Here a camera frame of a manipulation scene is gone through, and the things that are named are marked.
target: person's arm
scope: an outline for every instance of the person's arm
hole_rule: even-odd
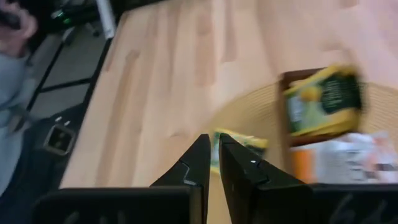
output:
[[[19,17],[21,29],[0,24],[0,107],[21,89],[25,75],[26,42],[36,32],[37,22],[18,3],[0,0],[0,10]]]

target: light wood surface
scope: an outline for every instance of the light wood surface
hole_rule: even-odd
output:
[[[214,114],[278,74],[354,62],[397,88],[393,0],[169,0],[126,12],[62,187],[148,186]],[[283,169],[280,151],[271,163]],[[211,178],[208,223],[229,223]]]

